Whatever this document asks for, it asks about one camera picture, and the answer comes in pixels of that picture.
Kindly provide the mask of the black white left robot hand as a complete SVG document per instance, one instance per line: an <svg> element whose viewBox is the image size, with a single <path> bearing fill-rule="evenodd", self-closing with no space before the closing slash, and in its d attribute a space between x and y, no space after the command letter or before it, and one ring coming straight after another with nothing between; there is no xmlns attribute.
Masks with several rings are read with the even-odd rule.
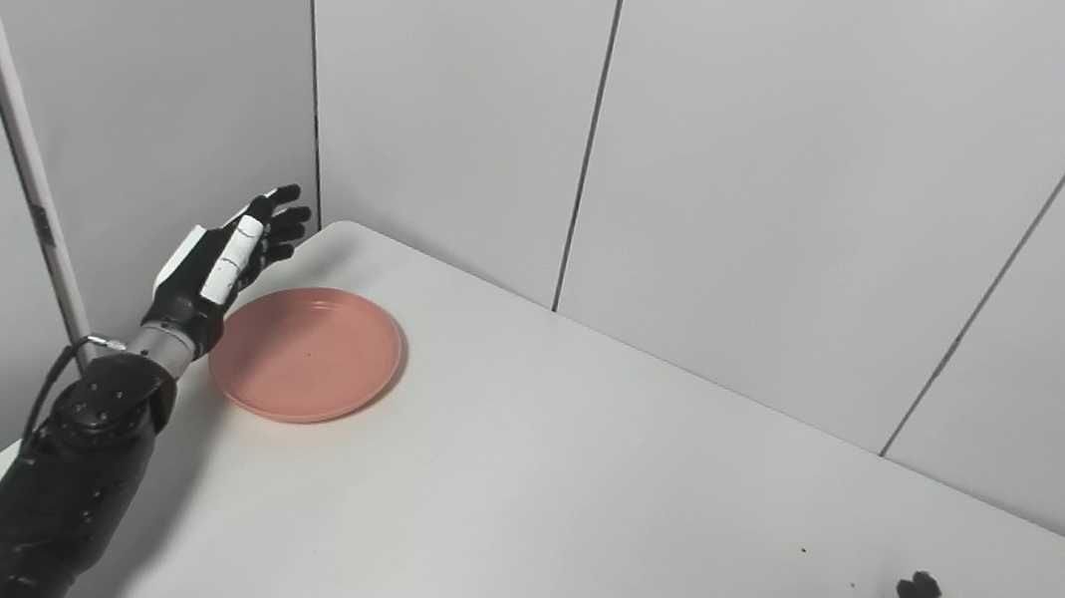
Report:
<svg viewBox="0 0 1065 598"><path fill-rule="evenodd" d="M256 195L216 227L194 225L155 275L141 332L165 333L204 358L225 335L229 308L271 265L293 258L312 209L299 202L302 186L280 185Z"/></svg>

